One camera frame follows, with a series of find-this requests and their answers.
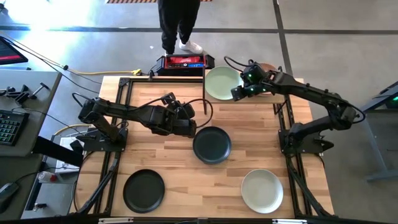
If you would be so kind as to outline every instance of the black plate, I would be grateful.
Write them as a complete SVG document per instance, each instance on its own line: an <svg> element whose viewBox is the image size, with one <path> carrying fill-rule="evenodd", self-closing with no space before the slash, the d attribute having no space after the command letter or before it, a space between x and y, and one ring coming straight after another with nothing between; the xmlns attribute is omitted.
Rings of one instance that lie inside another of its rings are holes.
<svg viewBox="0 0 398 224"><path fill-rule="evenodd" d="M133 212L147 213L160 205L164 192L162 177L153 170L142 169L133 173L124 184L123 199Z"/></svg>
<svg viewBox="0 0 398 224"><path fill-rule="evenodd" d="M193 139L193 151L205 164L223 162L231 153L231 139L217 127L200 130Z"/></svg>

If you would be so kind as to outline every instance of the shoe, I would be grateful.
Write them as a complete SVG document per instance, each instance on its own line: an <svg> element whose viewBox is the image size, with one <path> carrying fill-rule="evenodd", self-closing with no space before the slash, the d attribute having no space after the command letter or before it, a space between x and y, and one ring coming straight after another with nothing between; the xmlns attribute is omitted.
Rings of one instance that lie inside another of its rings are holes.
<svg viewBox="0 0 398 224"><path fill-rule="evenodd" d="M186 44L182 44L181 40L180 40L180 49L181 50L189 50L194 54L202 54L203 53L203 48L200 47L199 45L195 44L194 42L190 42L188 40L188 42Z"/></svg>

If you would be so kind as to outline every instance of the gray floor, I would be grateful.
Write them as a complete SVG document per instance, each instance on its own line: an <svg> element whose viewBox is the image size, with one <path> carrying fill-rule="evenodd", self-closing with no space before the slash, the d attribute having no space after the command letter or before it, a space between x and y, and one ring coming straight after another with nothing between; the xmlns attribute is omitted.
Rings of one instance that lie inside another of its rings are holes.
<svg viewBox="0 0 398 224"><path fill-rule="evenodd" d="M24 7L8 0L9 16L0 14L0 26L32 24L33 31L6 31L46 57L87 72L148 70L163 54L158 32L48 32L55 26L159 27L156 4L104 4L102 0L58 0ZM394 0L279 0L286 29L398 29L398 2ZM272 0L213 0L203 3L198 28L277 28ZM295 77L319 88L328 88L362 106L373 95L397 81L396 35L286 35ZM194 33L192 40L224 65L222 56L239 61L252 58L284 66L278 34ZM29 57L28 66L51 70ZM74 81L98 91L100 86L65 73ZM92 76L97 81L100 76ZM49 114L67 124L78 123L74 91L82 90L62 79ZM326 115L311 105L314 118ZM41 135L49 138L63 126L45 120ZM398 181L367 183L364 177L378 170L374 153L361 125L349 131L332 131L327 139L335 147L325 153L326 176L335 213L343 218L398 222ZM387 160L396 161L398 154ZM64 215L70 205L70 185L46 185L38 202L49 208L24 214L27 217Z"/></svg>

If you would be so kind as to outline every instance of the wooden table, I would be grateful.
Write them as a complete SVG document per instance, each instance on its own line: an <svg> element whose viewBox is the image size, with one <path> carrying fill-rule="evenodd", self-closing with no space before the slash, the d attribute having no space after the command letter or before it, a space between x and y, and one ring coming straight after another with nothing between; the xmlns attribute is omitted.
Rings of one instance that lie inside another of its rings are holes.
<svg viewBox="0 0 398 224"><path fill-rule="evenodd" d="M119 79L120 77L104 77L99 96L105 100L115 101ZM135 83L131 105L142 105L171 91L181 102L189 101L201 98L202 84ZM280 153L277 137L280 128L279 119L274 115L272 108L272 103L281 103L281 101L279 96L268 97L267 103L264 103L263 97L258 97L256 102L251 103L213 103L214 116L208 126L224 129L233 143L228 159L217 165L206 165L195 157L192 151L192 139L174 135L157 136L151 134L150 130L141 124L129 122L129 136L119 166L112 217L294 217L285 157ZM296 122L311 121L308 101L294 96L291 96L291 100ZM194 102L193 107L196 111L194 119L197 124L202 124L210 113L204 115L202 102ZM98 185L103 156L104 153L94 153L81 169L76 190L78 207L83 205ZM314 155L304 154L303 164L308 188L325 210L333 213L320 159ZM124 183L132 173L141 169L158 172L166 186L165 197L160 207L145 214L130 211L123 201ZM281 206L275 212L259 214L243 202L241 182L253 169L267 169L282 182L284 197ZM298 186L297 191L300 206L303 207L302 193ZM107 195L108 188L104 190L101 211L106 204Z"/></svg>

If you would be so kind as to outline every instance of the black desk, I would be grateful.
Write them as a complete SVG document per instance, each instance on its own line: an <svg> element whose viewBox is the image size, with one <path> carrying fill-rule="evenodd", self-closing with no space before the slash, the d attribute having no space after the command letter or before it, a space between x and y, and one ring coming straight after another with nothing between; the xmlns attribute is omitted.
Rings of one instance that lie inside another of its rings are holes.
<svg viewBox="0 0 398 224"><path fill-rule="evenodd" d="M27 100L24 103L24 106L44 113L49 110L61 79L61 75L57 72L24 70L0 70L0 77L2 79L0 88L12 86L17 91L19 91L23 84L27 85L31 91L35 91L40 86L40 82L46 84L50 88L50 91L43 89L38 93L36 100ZM15 107L17 105L12 99L0 97L0 109L10 110ZM39 135L45 115L33 111L28 112L30 113L29 121L17 145L15 147L0 146L0 186L8 182L13 182L25 174L39 171L43 156L40 154L30 154L30 152ZM19 191L12 199L8 209L0 214L0 220L20 219L35 178L36 175L30 175L19 181Z"/></svg>

